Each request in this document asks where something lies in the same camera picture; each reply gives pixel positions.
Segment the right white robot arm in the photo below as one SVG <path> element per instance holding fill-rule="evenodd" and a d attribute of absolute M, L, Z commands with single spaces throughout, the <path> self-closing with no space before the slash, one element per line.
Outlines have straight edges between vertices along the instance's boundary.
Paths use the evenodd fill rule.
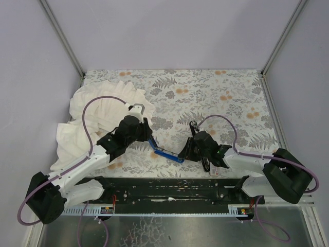
<path fill-rule="evenodd" d="M 291 153 L 278 149 L 274 154 L 242 155 L 231 145 L 219 145 L 206 131 L 189 137 L 179 158 L 190 161 L 207 159 L 212 165 L 226 169 L 244 168 L 259 174 L 248 175 L 242 182 L 242 191 L 250 197 L 277 195 L 291 204 L 297 204 L 312 181 L 311 174 L 290 162 L 298 163 Z"/>

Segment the red white staple box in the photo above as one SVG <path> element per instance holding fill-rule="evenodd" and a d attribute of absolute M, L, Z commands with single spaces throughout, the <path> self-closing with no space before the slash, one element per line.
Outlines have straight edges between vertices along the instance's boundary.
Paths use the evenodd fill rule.
<path fill-rule="evenodd" d="M 219 168 L 216 166 L 211 166 L 210 167 L 210 176 L 211 177 L 219 177 L 220 171 Z"/>

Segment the blue stapler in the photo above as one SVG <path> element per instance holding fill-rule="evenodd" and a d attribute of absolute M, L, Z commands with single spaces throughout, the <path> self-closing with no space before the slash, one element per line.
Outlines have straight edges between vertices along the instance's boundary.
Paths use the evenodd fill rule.
<path fill-rule="evenodd" d="M 160 155 L 160 156 L 165 157 L 165 158 L 167 158 L 169 160 L 178 162 L 180 164 L 185 161 L 183 158 L 178 157 L 178 154 L 177 153 L 173 153 L 171 151 L 168 151 L 168 150 L 166 150 L 164 148 L 159 147 L 158 144 L 157 144 L 157 142 L 156 142 L 156 140 L 154 139 L 154 137 L 152 135 L 149 138 L 149 144 L 153 148 L 154 153 L 157 154 L 157 155 Z"/>

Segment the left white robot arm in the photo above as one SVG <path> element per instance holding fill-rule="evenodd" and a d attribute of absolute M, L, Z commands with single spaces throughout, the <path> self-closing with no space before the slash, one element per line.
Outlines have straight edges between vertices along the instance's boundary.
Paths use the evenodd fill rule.
<path fill-rule="evenodd" d="M 43 224 L 57 219 L 64 209 L 79 203 L 96 200 L 104 192 L 97 180 L 80 184 L 94 170 L 105 167 L 123 155 L 134 142 L 147 142 L 152 135 L 147 118 L 139 120 L 128 115 L 112 132 L 100 138 L 87 153 L 58 171 L 36 173 L 30 181 L 26 204 Z"/>

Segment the black stapler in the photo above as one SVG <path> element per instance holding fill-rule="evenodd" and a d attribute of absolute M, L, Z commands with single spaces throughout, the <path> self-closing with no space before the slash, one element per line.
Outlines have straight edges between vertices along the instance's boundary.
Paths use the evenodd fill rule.
<path fill-rule="evenodd" d="M 212 150 L 207 141 L 208 134 L 197 127 L 196 121 L 190 121 L 189 126 L 192 133 L 192 147 L 189 151 L 189 159 L 194 162 L 201 161 L 204 172 L 209 172 L 209 158 L 211 157 Z"/>

